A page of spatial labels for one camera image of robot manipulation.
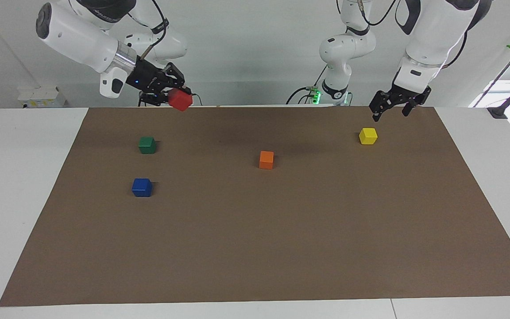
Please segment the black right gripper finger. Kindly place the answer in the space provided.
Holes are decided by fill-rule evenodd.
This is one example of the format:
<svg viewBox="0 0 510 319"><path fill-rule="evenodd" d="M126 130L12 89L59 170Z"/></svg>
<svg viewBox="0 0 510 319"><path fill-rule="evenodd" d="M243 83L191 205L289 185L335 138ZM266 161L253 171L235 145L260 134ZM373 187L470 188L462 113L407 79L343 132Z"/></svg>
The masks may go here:
<svg viewBox="0 0 510 319"><path fill-rule="evenodd" d="M140 91L139 93L139 103L144 103L146 105L153 106L161 106L163 104L169 105L169 92L162 91L160 93L148 93L144 91Z"/></svg>
<svg viewBox="0 0 510 319"><path fill-rule="evenodd" d="M166 65L166 87L186 89L184 75L172 62Z"/></svg>

